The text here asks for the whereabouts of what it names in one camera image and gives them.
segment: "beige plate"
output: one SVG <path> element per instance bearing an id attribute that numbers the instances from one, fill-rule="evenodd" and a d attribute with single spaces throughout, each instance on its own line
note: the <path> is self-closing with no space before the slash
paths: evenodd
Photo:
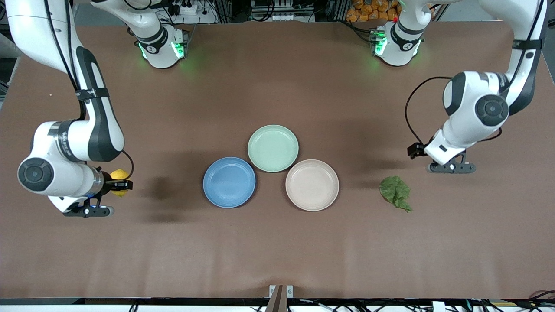
<path id="1" fill-rule="evenodd" d="M 289 199 L 297 207 L 316 212 L 329 207 L 339 193 L 339 179 L 326 163 L 303 160 L 291 168 L 285 180 Z"/>

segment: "yellow lemon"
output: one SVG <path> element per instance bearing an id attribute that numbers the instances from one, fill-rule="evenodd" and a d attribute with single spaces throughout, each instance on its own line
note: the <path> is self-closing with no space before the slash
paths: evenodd
<path id="1" fill-rule="evenodd" d="M 123 170 L 123 169 L 118 169 L 112 173 L 110 173 L 110 177 L 112 177 L 112 179 L 115 180 L 122 180 L 127 178 L 129 174 Z M 127 190 L 112 190 L 112 193 L 114 193 L 114 195 L 116 195 L 117 197 L 121 198 L 123 197 L 123 195 L 125 195 L 127 193 Z"/>

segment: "white robotic arm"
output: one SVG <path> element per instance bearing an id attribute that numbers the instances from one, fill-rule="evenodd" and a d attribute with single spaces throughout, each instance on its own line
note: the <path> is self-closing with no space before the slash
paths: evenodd
<path id="1" fill-rule="evenodd" d="M 447 83 L 443 105 L 449 119 L 428 144 L 419 142 L 408 149 L 411 158 L 429 155 L 435 161 L 428 168 L 431 172 L 475 171 L 474 165 L 464 161 L 466 149 L 499 130 L 508 116 L 518 113 L 531 102 L 534 94 L 549 2 L 479 2 L 485 11 L 513 29 L 509 69 L 506 73 L 465 71 Z M 463 156 L 461 162 L 456 161 L 459 155 Z"/>
<path id="2" fill-rule="evenodd" d="M 389 65 L 402 66 L 418 53 L 422 34 L 432 19 L 428 3 L 453 3 L 461 0 L 404 0 L 400 1 L 402 12 L 395 22 L 387 22 L 377 28 L 376 43 L 372 52 Z"/>
<path id="3" fill-rule="evenodd" d="M 123 133 L 98 63 L 77 37 L 68 1 L 8 0 L 6 8 L 16 45 L 35 61 L 67 73 L 82 107 L 78 119 L 37 128 L 31 153 L 19 166 L 19 182 L 32 193 L 48 196 L 65 215 L 110 215 L 111 207 L 99 205 L 102 195 L 131 189 L 132 182 L 114 181 L 86 161 L 116 158 L 124 147 Z M 96 206 L 90 205 L 91 198 L 98 201 Z"/>
<path id="4" fill-rule="evenodd" d="M 161 0 L 92 0 L 92 5 L 121 19 L 139 41 L 143 57 L 155 68 L 168 68 L 186 55 L 189 32 L 162 25 L 149 6 Z"/>

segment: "orange snack bag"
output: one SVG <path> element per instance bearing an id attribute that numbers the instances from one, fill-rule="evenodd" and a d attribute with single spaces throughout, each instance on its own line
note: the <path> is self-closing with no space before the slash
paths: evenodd
<path id="1" fill-rule="evenodd" d="M 358 10 L 355 10 L 355 9 L 352 9 L 352 8 L 349 9 L 347 11 L 347 15 L 345 16 L 345 20 L 348 21 L 348 22 L 351 22 L 351 23 L 356 22 L 356 20 L 358 19 L 358 15 L 359 15 L 358 13 L 359 13 Z"/>
<path id="2" fill-rule="evenodd" d="M 360 9 L 363 5 L 364 0 L 352 0 L 352 6 L 355 7 L 355 9 Z"/>
<path id="3" fill-rule="evenodd" d="M 378 1 L 378 11 L 386 12 L 389 9 L 389 2 L 387 0 L 377 0 Z"/>
<path id="4" fill-rule="evenodd" d="M 391 8 L 389 10 L 387 10 L 387 20 L 388 21 L 393 21 L 394 18 L 399 17 L 397 15 L 397 10 L 395 10 L 394 8 Z"/>
<path id="5" fill-rule="evenodd" d="M 372 11 L 374 11 L 374 10 L 372 9 L 372 6 L 370 4 L 365 4 L 360 9 L 361 13 L 364 12 L 366 14 L 370 14 L 370 13 L 372 13 Z"/>
<path id="6" fill-rule="evenodd" d="M 368 19 L 377 19 L 379 16 L 378 13 L 378 10 L 372 11 L 372 13 L 370 13 L 370 15 L 368 16 Z"/>

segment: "lettuce leaf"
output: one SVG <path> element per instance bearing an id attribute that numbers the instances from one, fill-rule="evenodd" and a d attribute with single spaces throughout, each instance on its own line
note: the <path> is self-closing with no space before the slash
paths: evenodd
<path id="1" fill-rule="evenodd" d="M 401 180 L 398 175 L 387 177 L 380 183 L 380 193 L 393 206 L 411 212 L 411 206 L 405 201 L 408 199 L 411 189 Z"/>

